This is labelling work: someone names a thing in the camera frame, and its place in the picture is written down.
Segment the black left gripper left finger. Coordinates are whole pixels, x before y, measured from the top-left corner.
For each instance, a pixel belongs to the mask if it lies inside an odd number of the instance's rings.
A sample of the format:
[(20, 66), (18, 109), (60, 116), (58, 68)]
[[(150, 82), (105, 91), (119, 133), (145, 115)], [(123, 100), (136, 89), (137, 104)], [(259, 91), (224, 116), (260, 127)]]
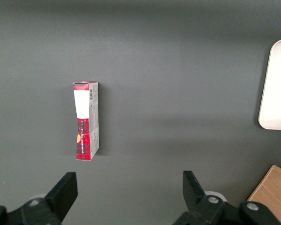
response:
[(20, 208), (23, 225), (60, 225), (78, 196), (75, 172), (67, 172), (45, 195)]

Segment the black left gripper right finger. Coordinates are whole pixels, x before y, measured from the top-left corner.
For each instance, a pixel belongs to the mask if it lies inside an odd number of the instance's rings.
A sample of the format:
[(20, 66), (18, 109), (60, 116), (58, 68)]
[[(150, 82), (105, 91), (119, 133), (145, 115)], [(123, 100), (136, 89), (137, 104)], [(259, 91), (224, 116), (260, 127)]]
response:
[(225, 209), (224, 201), (207, 195), (192, 171), (183, 171), (183, 197), (188, 208), (174, 225), (217, 225)]

